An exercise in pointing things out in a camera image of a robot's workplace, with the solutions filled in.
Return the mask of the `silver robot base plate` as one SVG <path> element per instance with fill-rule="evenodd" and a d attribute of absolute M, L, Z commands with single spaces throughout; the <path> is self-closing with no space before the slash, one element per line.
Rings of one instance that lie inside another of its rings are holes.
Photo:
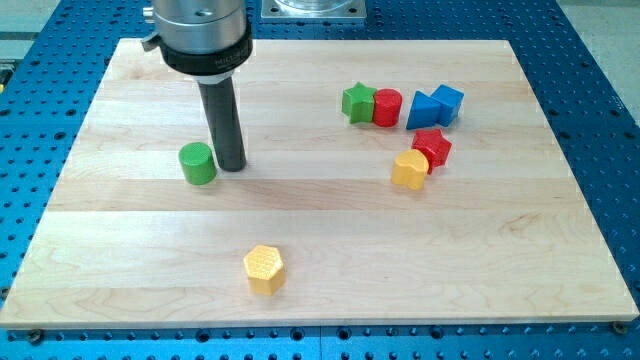
<path fill-rule="evenodd" d="M 261 17 L 268 20 L 361 20 L 365 0 L 262 0 Z"/>

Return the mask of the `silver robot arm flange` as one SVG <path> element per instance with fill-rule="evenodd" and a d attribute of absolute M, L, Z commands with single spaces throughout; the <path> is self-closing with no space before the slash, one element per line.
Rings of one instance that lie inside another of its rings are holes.
<path fill-rule="evenodd" d="M 166 65 L 205 85 L 230 78 L 252 52 L 244 0 L 152 0 L 142 10 L 154 26 L 142 40 Z"/>

